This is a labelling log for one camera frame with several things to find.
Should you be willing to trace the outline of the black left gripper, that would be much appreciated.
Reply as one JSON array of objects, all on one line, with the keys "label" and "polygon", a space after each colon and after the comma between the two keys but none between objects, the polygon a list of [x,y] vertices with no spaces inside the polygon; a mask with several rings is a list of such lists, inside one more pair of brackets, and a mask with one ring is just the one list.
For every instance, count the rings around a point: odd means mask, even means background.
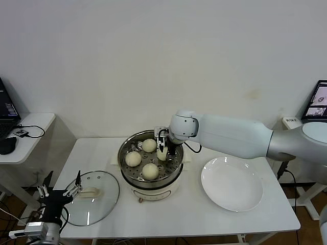
[{"label": "black left gripper", "polygon": [[43,183],[37,186],[40,196],[40,202],[45,204],[44,212],[40,218],[41,222],[62,224],[61,215],[63,208],[69,204],[83,189],[81,185],[81,172],[78,171],[75,180],[66,190],[50,189],[50,182],[53,176],[53,170],[45,177]]}]

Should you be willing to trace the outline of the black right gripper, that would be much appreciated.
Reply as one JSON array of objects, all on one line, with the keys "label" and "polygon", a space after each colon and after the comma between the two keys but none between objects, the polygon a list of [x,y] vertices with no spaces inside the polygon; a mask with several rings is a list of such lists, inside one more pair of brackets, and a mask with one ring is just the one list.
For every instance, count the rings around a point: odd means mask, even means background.
[{"label": "black right gripper", "polygon": [[158,137],[157,139],[158,148],[163,153],[164,148],[168,148],[168,154],[169,156],[175,156],[176,155],[176,142],[175,137],[170,133],[164,133],[164,137]]}]

